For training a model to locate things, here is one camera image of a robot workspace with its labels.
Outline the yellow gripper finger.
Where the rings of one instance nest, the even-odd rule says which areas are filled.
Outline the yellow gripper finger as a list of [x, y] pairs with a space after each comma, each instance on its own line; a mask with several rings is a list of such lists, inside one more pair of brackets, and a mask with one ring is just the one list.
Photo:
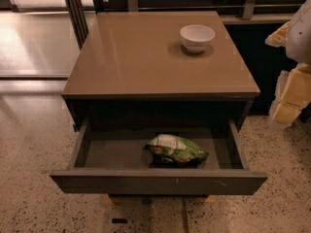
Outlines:
[[274, 48], [284, 47], [286, 45], [286, 38], [289, 26], [289, 21], [284, 23], [281, 27], [279, 27], [276, 31], [274, 31], [265, 39], [265, 43]]
[[291, 71], [281, 71], [269, 110], [270, 119], [273, 123], [291, 126], [310, 102], [311, 65], [298, 63]]

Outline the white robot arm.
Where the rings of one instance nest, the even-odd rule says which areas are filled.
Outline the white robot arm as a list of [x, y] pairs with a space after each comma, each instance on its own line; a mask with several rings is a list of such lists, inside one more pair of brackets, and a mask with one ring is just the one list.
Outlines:
[[265, 43], [274, 48], [284, 47], [287, 58], [297, 63], [290, 72], [281, 72], [269, 110], [271, 124], [285, 129], [311, 103], [311, 0], [306, 0]]

